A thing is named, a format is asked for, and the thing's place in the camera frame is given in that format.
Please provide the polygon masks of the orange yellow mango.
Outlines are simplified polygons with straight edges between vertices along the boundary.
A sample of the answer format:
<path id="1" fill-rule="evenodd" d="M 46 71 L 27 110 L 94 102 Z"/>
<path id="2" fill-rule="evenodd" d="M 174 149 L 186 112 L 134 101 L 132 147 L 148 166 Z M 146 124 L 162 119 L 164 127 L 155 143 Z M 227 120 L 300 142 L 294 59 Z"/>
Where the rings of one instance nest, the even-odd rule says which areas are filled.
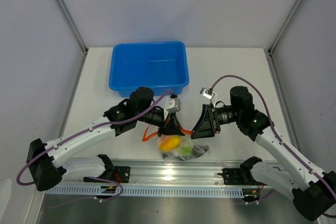
<path id="1" fill-rule="evenodd" d="M 165 136 L 160 140 L 159 149 L 163 152 L 170 152 L 179 146 L 181 137 L 178 135 Z"/>

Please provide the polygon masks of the clear orange-zip plastic bag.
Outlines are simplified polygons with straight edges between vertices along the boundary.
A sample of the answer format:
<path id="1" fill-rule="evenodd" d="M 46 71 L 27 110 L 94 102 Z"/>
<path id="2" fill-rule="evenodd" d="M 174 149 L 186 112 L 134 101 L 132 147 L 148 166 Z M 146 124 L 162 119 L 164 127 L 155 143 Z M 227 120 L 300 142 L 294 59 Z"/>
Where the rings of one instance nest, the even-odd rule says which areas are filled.
<path id="1" fill-rule="evenodd" d="M 158 131 L 148 135 L 148 126 L 143 134 L 142 142 L 155 139 L 158 150 L 163 160 L 179 162 L 200 158 L 208 153 L 209 146 L 198 145 L 191 140 L 192 131 L 181 128 L 183 136 L 159 135 Z"/>

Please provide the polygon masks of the grey toy fish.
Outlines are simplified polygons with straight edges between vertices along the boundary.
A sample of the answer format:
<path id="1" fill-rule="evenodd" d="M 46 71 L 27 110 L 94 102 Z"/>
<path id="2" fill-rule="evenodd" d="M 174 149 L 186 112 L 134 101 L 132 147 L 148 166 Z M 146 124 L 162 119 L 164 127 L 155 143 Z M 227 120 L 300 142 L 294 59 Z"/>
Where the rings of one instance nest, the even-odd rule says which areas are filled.
<path id="1" fill-rule="evenodd" d="M 172 152 L 162 152 L 161 157 L 165 160 L 175 160 L 179 162 L 184 161 L 190 161 L 192 159 L 199 158 L 203 155 L 205 155 L 209 150 L 209 146 L 207 145 L 194 145 L 193 146 L 193 154 L 191 156 L 183 156 L 183 157 L 177 157 L 172 154 Z"/>

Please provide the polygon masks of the white cauliflower with leaves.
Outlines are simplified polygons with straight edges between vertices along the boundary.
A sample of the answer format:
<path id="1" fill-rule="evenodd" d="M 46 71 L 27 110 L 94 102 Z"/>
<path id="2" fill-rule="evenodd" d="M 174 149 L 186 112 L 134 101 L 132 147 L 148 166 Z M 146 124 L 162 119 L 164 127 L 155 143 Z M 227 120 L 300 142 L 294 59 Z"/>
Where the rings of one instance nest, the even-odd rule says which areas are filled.
<path id="1" fill-rule="evenodd" d="M 177 157 L 191 156 L 193 154 L 193 143 L 188 138 L 182 138 L 179 145 L 172 151 Z"/>

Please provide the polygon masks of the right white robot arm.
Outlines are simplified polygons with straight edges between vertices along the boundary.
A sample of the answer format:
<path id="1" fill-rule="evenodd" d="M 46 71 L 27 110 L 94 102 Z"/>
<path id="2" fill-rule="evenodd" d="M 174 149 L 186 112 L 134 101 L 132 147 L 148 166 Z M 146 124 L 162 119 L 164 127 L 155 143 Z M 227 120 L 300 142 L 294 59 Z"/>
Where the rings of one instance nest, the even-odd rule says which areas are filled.
<path id="1" fill-rule="evenodd" d="M 192 139 L 213 137 L 221 131 L 222 125 L 236 123 L 245 136 L 270 153 L 281 166 L 267 165 L 253 156 L 241 163 L 240 179 L 246 184 L 257 181 L 272 187 L 291 200 L 309 221 L 327 215 L 327 210 L 335 205 L 335 172 L 325 172 L 282 140 L 269 113 L 255 109 L 247 87 L 231 88 L 230 105 L 220 108 L 216 107 L 216 93 L 212 89 L 202 88 L 200 93 L 210 103 L 202 105 Z"/>

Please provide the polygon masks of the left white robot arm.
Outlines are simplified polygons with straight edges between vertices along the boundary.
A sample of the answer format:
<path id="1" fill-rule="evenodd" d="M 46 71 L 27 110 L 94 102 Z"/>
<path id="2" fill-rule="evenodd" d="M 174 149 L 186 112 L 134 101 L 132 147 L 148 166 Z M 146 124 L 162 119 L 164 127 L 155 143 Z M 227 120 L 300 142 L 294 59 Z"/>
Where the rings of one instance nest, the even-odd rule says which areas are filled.
<path id="1" fill-rule="evenodd" d="M 106 154 L 94 158 L 76 158 L 81 151 L 119 136 L 144 122 L 158 128 L 159 136 L 182 136 L 182 127 L 176 118 L 181 109 L 177 94 L 166 91 L 164 107 L 154 100 L 154 92 L 139 87 L 126 99 L 111 107 L 96 121 L 66 137 L 43 142 L 33 140 L 28 149 L 26 164 L 38 191 L 47 191 L 62 180 L 83 179 L 86 182 L 108 182 L 114 176 L 114 165 Z"/>

